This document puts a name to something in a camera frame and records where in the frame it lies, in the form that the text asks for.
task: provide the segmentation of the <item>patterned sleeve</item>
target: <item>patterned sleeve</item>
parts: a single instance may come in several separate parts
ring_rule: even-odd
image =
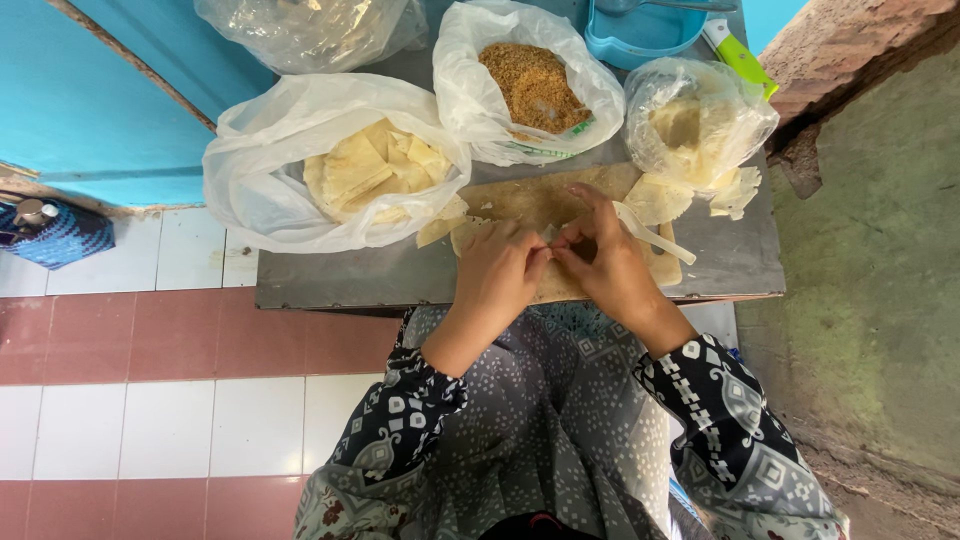
[[[440,437],[441,420],[466,404],[463,380],[430,367],[420,349],[396,347],[383,382],[353,410],[327,463],[369,469],[376,479],[407,473]]]
[[[756,378],[716,338],[703,334],[656,361],[646,356],[635,377],[684,425],[671,448],[674,470],[716,538],[846,540],[849,520]]]
[[[443,418],[467,405],[465,383],[404,349],[404,317],[383,382],[353,410],[327,463],[303,486],[293,540],[394,538],[417,505],[423,461]]]

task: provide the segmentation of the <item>finger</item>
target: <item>finger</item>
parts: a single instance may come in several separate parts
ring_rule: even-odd
[[[596,187],[582,182],[570,184],[567,189],[570,193],[580,197],[593,211],[593,226],[596,228],[594,238],[597,241],[597,246],[603,247],[604,244],[615,238],[620,230],[620,225],[610,197],[604,195]]]
[[[550,248],[540,248],[527,262],[527,270],[523,279],[528,283],[539,283],[546,270],[546,263],[550,260]]]
[[[510,240],[525,251],[548,247],[543,236],[530,229],[517,229]]]
[[[497,222],[496,235],[501,238],[510,238],[520,230],[520,224],[515,219],[505,219]]]
[[[484,240],[487,240],[488,238],[493,236],[493,233],[496,231],[496,226],[498,223],[499,222],[497,221],[491,221],[487,225],[484,225],[483,227],[481,227],[480,230],[477,231],[477,234],[475,234],[473,237],[476,239],[477,242],[483,242]]]
[[[476,241],[477,241],[476,234],[471,236],[470,238],[467,238],[467,241],[460,245],[460,253],[463,253],[464,251],[467,251],[470,248],[472,248],[473,244],[475,244]]]
[[[553,256],[560,261],[570,274],[573,274],[573,277],[576,278],[577,281],[583,281],[589,275],[590,270],[592,270],[590,265],[581,259],[580,256],[566,248],[554,248]]]
[[[583,241],[584,238],[593,238],[595,235],[596,231],[593,227],[593,216],[582,215],[560,229],[560,233],[557,234],[557,237],[553,240],[552,247],[569,247],[570,244],[576,244],[577,242]]]

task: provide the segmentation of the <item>brick wall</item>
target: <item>brick wall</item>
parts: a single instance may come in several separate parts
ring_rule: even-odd
[[[784,125],[853,80],[873,57],[933,25],[958,0],[809,0],[759,60],[780,83],[770,100]]]

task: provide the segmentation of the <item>metal table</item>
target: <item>metal table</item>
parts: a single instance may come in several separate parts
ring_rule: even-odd
[[[567,17],[583,32],[589,0],[528,0]],[[360,68],[404,79],[433,90],[433,43],[440,20],[452,0],[427,0],[430,47],[401,51],[385,61]],[[742,9],[728,13],[733,34],[746,43]],[[681,56],[715,60],[703,39]],[[621,82],[626,76],[620,70]],[[567,160],[537,167],[497,167],[475,161],[471,184],[487,184],[543,174],[590,168],[630,160],[620,134],[604,144]],[[663,292],[678,302],[745,299],[782,295],[785,290],[780,266],[780,243],[773,218],[773,201],[762,151],[746,166],[759,167],[764,182],[739,221],[709,217],[708,203],[695,200],[674,222],[677,242],[697,255],[693,266],[681,263],[684,280]],[[406,307],[416,304],[449,304],[456,283],[456,257],[449,239],[417,249],[414,236],[383,248],[367,248],[336,254],[282,254],[260,252],[256,304],[261,308],[357,309]]]

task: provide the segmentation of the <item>clear plastic bag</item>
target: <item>clear plastic bag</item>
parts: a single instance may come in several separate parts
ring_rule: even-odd
[[[301,181],[302,161],[381,118],[439,147],[453,163],[442,184],[373,199],[338,225]],[[420,87],[368,73],[286,75],[273,88],[220,115],[204,153],[207,208],[248,245],[278,253],[381,247],[416,233],[470,178],[469,148],[440,123],[437,100]],[[374,224],[381,210],[408,217]]]
[[[342,73],[426,47],[423,0],[194,0],[194,9],[280,75]]]
[[[661,58],[627,77],[624,136],[657,182],[713,195],[752,156],[780,116],[761,85],[717,61]]]
[[[477,60],[487,45],[501,41],[542,47],[559,57],[567,84],[593,112],[591,119],[560,135],[511,122],[503,93]],[[450,6],[433,50],[433,87],[444,126],[470,143],[476,160],[500,166],[563,160],[606,141],[623,125],[623,88],[590,55],[570,22],[509,0]],[[509,131],[533,140],[520,142]]]

